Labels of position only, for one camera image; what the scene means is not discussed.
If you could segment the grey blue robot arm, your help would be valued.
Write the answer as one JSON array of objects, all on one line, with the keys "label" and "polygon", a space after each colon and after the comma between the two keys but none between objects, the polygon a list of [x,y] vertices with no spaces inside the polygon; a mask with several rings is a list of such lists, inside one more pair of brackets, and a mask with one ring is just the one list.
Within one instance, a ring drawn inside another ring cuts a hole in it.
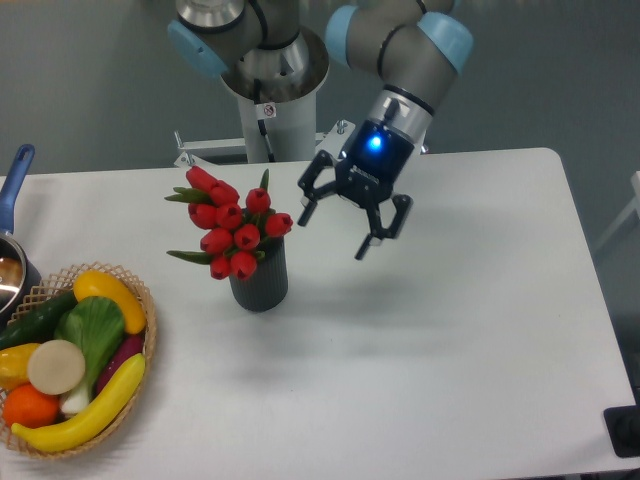
[{"label": "grey blue robot arm", "polygon": [[[296,1],[179,1],[167,28],[181,57],[236,97],[251,163],[304,160],[305,225],[331,195],[368,217],[365,246],[396,238],[412,205],[395,191],[473,49],[450,1],[339,7],[323,35],[304,27]],[[383,84],[366,119],[333,152],[317,148],[316,94],[331,62]]]}]

